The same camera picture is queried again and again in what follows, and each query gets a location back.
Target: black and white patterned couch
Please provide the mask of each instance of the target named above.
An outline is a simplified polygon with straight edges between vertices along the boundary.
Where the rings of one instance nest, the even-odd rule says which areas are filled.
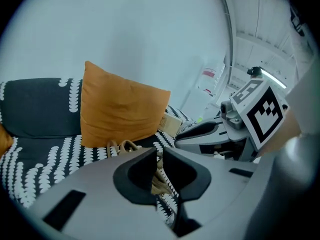
[[[81,89],[82,80],[73,78],[22,79],[0,84],[0,121],[14,139],[0,160],[0,181],[10,198],[25,208],[80,167],[107,159],[105,147],[81,146]],[[166,112],[184,122],[191,120],[169,105]],[[164,147],[174,147],[174,141],[158,130],[135,143],[162,152]],[[111,155],[117,155],[115,149],[111,149]],[[174,197],[164,197],[167,205],[157,199],[157,211],[168,224],[172,210],[177,211],[177,192],[173,192]]]

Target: light strip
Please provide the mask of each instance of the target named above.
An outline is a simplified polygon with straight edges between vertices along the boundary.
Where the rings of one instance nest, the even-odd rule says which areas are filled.
[[[283,89],[286,89],[287,87],[282,83],[280,82],[278,79],[276,79],[273,75],[269,74],[267,71],[261,69],[262,73],[264,75],[266,75],[268,78],[271,78],[273,81],[275,81],[278,85],[280,85]]]

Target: grey couch backrest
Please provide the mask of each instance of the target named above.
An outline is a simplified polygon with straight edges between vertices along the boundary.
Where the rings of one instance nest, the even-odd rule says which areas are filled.
[[[81,134],[81,79],[34,78],[0,84],[0,121],[13,136]]]

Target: orange pillow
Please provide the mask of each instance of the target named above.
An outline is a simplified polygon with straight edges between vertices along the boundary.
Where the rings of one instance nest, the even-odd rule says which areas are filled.
[[[6,129],[0,123],[0,158],[12,146],[14,140],[7,133]]]
[[[106,147],[115,140],[137,141],[157,132],[170,91],[141,84],[85,62],[81,92],[82,145]]]

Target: black and white patterned fabric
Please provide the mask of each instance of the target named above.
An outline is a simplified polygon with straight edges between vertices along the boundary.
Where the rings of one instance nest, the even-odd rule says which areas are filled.
[[[40,84],[39,89],[40,92],[43,92],[42,95],[39,93],[35,95],[36,88],[32,87],[32,81],[33,84],[35,82]],[[19,91],[15,91],[17,84],[23,86]],[[29,208],[39,195],[80,167],[107,159],[105,147],[81,146],[81,84],[81,80],[64,78],[25,79],[0,84],[0,120],[4,127],[15,136],[13,145],[0,159],[0,181],[10,198],[21,203],[25,208]],[[57,90],[56,96],[54,96],[54,91],[47,89],[52,86]],[[48,104],[49,101],[57,102],[57,104],[53,106]],[[33,106],[39,106],[41,102],[42,104],[41,107],[27,108],[26,114],[20,111],[14,112],[14,115],[9,114],[12,109],[21,109],[28,102]],[[170,105],[165,111],[179,117],[183,122],[191,120],[179,109]],[[24,120],[35,122],[34,114],[40,117],[36,126],[28,122],[24,123]],[[11,122],[14,119],[23,124],[21,128],[17,122]],[[173,137],[158,130],[155,135],[134,143],[144,148],[155,147],[158,152],[162,153],[164,147],[174,147],[174,142]],[[114,147],[110,152],[112,157],[117,156]],[[177,214],[178,193],[164,170],[160,171],[174,195],[157,196],[157,212],[166,224],[172,225],[175,214]]]

